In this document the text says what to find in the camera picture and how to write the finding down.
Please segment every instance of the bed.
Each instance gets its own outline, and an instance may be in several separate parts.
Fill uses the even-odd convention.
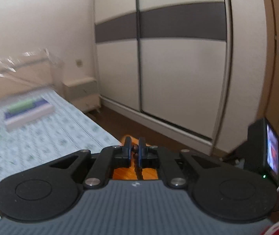
[[[55,112],[7,132],[6,108],[19,100],[37,97],[53,104]],[[120,142],[48,87],[0,101],[0,181],[80,149],[99,153],[111,145]]]

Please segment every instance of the wooden floor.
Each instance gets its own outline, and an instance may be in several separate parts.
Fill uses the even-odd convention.
[[[134,145],[134,144],[138,145],[139,144],[138,139],[132,137],[131,135],[126,135],[126,136],[131,137],[132,145]],[[155,169],[150,169],[150,168],[143,169],[142,176],[143,176],[144,180],[158,179],[157,171]],[[131,159],[131,167],[130,168],[115,169],[112,178],[116,179],[116,180],[137,180],[136,173],[135,173],[135,170],[134,170],[134,159],[133,159],[133,157]]]
[[[88,116],[91,119],[119,141],[123,140],[126,135],[131,135],[136,139],[139,137],[145,137],[147,144],[166,147],[167,149],[176,152],[181,149],[190,148],[107,107],[102,107],[100,113],[92,111],[90,114],[91,116]]]

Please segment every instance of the nightstand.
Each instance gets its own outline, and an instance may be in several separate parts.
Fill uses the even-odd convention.
[[[82,112],[100,108],[97,81],[94,78],[64,81],[63,91],[65,99]]]

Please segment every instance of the white wall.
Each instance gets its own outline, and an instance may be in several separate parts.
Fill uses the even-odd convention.
[[[0,57],[47,48],[65,78],[94,76],[93,31],[93,0],[0,0]]]
[[[247,138],[259,106],[267,51],[264,0],[231,0],[233,57],[225,117],[217,148],[230,152]]]

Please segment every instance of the wardrobe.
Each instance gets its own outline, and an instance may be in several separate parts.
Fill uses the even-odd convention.
[[[94,0],[101,95],[210,142],[227,71],[225,0]]]

